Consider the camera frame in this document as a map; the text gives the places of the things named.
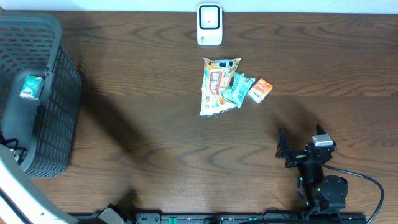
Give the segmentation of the large orange white snack bag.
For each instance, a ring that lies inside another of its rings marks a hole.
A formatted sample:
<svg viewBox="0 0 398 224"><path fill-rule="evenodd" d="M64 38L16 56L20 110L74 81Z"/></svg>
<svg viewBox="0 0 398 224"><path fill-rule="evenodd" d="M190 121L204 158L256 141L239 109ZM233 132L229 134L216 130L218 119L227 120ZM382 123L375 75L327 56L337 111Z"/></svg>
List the large orange white snack bag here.
<svg viewBox="0 0 398 224"><path fill-rule="evenodd" d="M203 82L201 86L201 109L199 116L210 117L237 107L222 96L230 87L230 82L241 58L221 58L213 60L204 57Z"/></svg>

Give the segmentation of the teal white packet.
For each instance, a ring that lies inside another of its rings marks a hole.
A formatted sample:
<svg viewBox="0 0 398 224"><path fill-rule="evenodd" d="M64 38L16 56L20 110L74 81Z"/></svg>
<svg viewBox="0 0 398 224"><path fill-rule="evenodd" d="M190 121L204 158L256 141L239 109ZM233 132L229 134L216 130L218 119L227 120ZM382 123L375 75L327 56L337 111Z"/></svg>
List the teal white packet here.
<svg viewBox="0 0 398 224"><path fill-rule="evenodd" d="M39 100L44 82L45 80L42 77L32 75L26 76L19 96L28 100Z"/></svg>

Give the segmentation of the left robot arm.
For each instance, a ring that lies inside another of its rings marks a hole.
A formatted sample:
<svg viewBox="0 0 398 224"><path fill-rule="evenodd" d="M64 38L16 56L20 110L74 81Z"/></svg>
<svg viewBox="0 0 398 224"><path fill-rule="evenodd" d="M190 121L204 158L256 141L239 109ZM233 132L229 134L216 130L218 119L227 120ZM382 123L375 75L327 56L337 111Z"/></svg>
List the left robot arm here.
<svg viewBox="0 0 398 224"><path fill-rule="evenodd" d="M45 196L4 145L1 145L1 219L5 223L78 222Z"/></svg>

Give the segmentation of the orange red snack packet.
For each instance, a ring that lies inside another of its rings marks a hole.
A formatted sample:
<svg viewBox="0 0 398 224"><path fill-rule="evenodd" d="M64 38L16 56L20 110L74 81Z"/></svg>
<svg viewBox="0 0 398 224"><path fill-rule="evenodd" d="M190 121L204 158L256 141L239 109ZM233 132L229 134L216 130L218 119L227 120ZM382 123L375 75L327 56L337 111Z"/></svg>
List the orange red snack packet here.
<svg viewBox="0 0 398 224"><path fill-rule="evenodd" d="M261 103L264 98L272 91L273 85L267 80L260 78L248 91L248 96L257 104Z"/></svg>

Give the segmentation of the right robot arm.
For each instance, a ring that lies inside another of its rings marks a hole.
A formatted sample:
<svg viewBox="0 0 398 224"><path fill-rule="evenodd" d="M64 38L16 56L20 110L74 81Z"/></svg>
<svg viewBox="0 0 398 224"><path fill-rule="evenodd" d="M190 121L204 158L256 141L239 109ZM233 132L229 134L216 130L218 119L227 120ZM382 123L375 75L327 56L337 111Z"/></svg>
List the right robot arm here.
<svg viewBox="0 0 398 224"><path fill-rule="evenodd" d="M336 142L318 124L317 134L302 150L292 150L283 129L278 133L276 158L285 159L286 168L296 167L299 171L298 192L308 203L303 217L309 220L322 213L338 214L346 207L348 181L337 175L325 175L323 166L332 159Z"/></svg>

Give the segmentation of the green snack packet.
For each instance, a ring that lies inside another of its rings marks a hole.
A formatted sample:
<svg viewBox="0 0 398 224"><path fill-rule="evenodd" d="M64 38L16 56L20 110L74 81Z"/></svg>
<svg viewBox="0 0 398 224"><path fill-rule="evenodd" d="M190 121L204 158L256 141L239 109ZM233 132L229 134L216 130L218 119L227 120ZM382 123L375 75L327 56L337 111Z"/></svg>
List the green snack packet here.
<svg viewBox="0 0 398 224"><path fill-rule="evenodd" d="M225 89L221 95L223 98L234 103L238 108L242 107L243 101L255 82L255 78L248 78L243 73L235 72L233 84Z"/></svg>

